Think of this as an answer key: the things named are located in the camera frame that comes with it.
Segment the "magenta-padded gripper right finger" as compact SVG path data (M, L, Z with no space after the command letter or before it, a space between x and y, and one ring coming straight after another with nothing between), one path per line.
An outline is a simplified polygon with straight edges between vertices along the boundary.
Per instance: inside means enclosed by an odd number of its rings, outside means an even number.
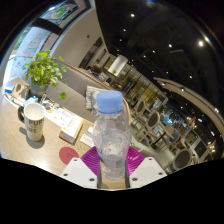
M144 157L130 147L126 158L127 188L140 188L166 176L165 171L153 157Z

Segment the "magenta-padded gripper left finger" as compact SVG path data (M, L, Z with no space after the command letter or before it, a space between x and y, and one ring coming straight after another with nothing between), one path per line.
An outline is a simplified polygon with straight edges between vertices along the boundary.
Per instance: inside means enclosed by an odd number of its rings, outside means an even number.
M100 188L101 170L97 149L92 147L81 158L72 158L60 177L84 188Z

